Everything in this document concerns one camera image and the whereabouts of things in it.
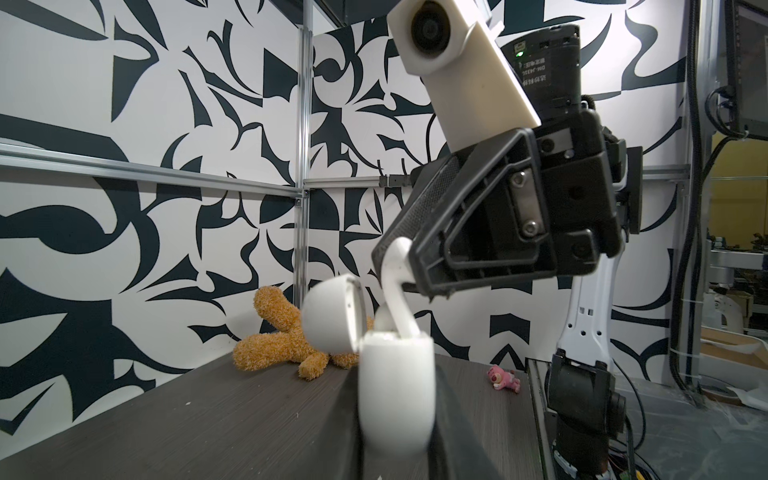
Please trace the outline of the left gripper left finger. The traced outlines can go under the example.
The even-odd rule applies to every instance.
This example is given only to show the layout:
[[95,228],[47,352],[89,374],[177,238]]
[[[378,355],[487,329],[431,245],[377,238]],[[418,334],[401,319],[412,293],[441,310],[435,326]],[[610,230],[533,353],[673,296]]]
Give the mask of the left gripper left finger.
[[358,368],[352,368],[316,441],[311,472],[317,479],[361,479],[363,437],[358,416]]

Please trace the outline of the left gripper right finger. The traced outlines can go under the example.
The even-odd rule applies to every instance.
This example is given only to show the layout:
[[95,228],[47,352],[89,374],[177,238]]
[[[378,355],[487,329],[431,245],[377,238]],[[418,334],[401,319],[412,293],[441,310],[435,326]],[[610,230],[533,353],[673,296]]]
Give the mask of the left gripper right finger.
[[428,475],[429,479],[501,478],[440,366],[436,367],[436,413],[428,447]]

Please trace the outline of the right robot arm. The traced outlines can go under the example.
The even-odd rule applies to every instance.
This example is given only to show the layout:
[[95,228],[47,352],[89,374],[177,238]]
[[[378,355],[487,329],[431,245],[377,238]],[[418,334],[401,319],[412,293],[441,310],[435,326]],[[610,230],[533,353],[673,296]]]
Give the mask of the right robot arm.
[[561,479],[607,479],[609,443],[624,430],[608,323],[627,229],[615,191],[626,145],[581,93],[580,31],[531,32],[502,54],[541,118],[416,168],[412,194],[372,253],[411,246],[407,289],[429,298],[484,286],[569,276],[570,305],[547,376]]

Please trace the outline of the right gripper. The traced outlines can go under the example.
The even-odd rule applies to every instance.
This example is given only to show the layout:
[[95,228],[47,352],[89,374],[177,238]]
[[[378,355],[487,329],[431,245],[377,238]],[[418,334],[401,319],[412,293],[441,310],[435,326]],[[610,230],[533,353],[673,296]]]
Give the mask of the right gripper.
[[446,155],[411,172],[374,271],[380,278],[387,248],[406,237],[412,289],[429,298],[587,275],[639,230],[642,161],[588,108]]

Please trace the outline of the brown teddy bear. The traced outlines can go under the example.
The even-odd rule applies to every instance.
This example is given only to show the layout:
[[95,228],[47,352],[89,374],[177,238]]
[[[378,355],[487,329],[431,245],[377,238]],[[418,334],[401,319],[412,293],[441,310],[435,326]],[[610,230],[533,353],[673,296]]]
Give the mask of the brown teddy bear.
[[258,371],[292,362],[298,365],[299,378],[312,381],[324,373],[329,363],[346,370],[358,365],[358,354],[328,354],[314,349],[304,336],[300,310],[286,299],[280,288],[259,288],[253,304],[275,331],[250,335],[235,345],[232,358],[238,370]]

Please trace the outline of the pink plush toy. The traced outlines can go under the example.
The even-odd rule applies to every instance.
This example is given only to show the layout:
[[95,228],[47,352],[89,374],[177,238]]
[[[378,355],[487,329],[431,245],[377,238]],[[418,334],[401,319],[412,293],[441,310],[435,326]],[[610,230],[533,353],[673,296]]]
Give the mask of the pink plush toy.
[[518,394],[521,390],[520,379],[511,371],[506,371],[498,365],[492,365],[487,372],[487,377],[493,388],[497,391],[508,389]]

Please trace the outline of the white earbud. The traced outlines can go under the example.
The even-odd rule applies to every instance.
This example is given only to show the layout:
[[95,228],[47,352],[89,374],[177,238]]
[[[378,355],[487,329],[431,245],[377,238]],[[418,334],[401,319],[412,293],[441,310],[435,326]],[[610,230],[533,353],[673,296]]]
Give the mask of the white earbud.
[[403,286],[414,284],[415,277],[408,260],[412,241],[396,238],[387,248],[380,272],[380,283],[394,327],[401,339],[415,338],[421,330],[406,298]]
[[379,306],[375,313],[373,330],[376,332],[397,332],[397,326],[387,304]]

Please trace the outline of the white earbud charging case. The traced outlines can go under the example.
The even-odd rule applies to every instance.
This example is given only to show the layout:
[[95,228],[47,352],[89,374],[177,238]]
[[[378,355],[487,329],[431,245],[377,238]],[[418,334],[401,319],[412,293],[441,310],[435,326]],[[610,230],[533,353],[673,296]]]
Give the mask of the white earbud charging case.
[[344,274],[315,285],[304,298],[302,328],[328,354],[359,355],[358,415],[367,447],[388,456],[423,453],[436,413],[434,342],[367,328],[359,279]]

